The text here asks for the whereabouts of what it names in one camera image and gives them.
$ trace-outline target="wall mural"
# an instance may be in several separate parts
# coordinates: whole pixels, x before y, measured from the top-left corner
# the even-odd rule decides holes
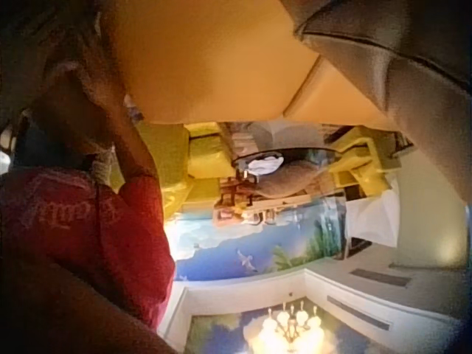
[[[303,300],[304,309],[313,315],[313,303],[298,299],[294,304],[299,309]],[[218,316],[194,316],[187,337],[185,354],[252,354],[249,343],[259,334],[264,319],[268,317],[267,308]],[[272,307],[276,316],[282,305]],[[352,328],[318,308],[317,316],[322,319],[324,340],[320,354],[393,354],[380,344],[361,335]]]
[[[329,197],[278,214],[277,225],[214,227],[210,218],[166,225],[176,280],[223,280],[283,271],[341,251],[345,200]]]

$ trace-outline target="red shirt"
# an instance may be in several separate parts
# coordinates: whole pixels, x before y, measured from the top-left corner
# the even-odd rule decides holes
[[[133,178],[117,195],[80,171],[22,170],[2,176],[0,207],[4,246],[50,257],[157,328],[175,265],[154,178]]]

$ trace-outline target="air vent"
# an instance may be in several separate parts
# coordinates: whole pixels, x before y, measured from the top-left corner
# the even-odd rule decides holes
[[[340,302],[339,300],[336,300],[331,296],[328,296],[327,300],[328,302],[331,302],[333,305],[350,313],[351,315],[357,317],[358,319],[361,319],[362,321],[371,324],[372,326],[376,326],[377,328],[380,328],[381,330],[390,330],[390,324],[386,322],[382,322],[378,319],[374,319],[373,317],[366,315],[365,313],[359,310],[356,310],[355,308],[351,308],[349,305],[346,305],[343,302]]]
[[[350,272],[352,275],[384,284],[406,287],[412,278],[396,277],[393,275],[377,273],[376,271],[366,271],[365,269],[356,269]]]

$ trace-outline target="chandelier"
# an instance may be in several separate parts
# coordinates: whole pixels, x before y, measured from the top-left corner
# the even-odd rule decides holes
[[[263,329],[258,336],[258,345],[255,353],[270,354],[315,354],[319,352],[325,332],[320,328],[322,320],[316,315],[317,307],[313,307],[313,317],[303,310],[294,313],[294,306],[290,312],[285,309],[274,319],[272,309],[268,309],[268,318],[263,322]]]

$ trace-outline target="bird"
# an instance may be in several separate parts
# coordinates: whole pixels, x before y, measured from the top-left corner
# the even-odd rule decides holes
[[[239,260],[241,261],[241,265],[246,269],[248,273],[257,273],[257,269],[251,264],[251,261],[252,261],[251,255],[245,256],[238,249],[237,256],[239,257]]]

